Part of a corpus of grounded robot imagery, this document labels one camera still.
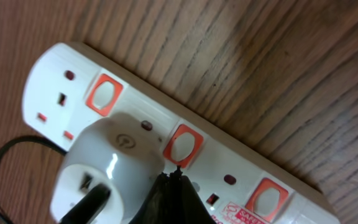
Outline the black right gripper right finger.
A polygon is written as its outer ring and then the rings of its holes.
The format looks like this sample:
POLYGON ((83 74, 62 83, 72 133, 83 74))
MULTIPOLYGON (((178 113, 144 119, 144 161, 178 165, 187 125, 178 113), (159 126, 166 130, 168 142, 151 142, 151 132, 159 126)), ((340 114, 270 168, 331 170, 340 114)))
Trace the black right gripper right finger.
POLYGON ((170 194, 172 223, 215 224, 211 215, 203 205, 190 179, 183 175, 181 167, 170 173, 170 194))

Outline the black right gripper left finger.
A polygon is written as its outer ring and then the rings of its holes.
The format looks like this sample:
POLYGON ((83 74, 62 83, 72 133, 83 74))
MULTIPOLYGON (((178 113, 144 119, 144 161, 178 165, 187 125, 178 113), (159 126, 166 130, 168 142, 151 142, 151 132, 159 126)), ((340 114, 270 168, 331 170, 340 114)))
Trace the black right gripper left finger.
POLYGON ((146 199, 129 224, 156 224, 162 223, 166 211, 163 206, 166 202, 168 175, 161 173, 156 178, 146 199))

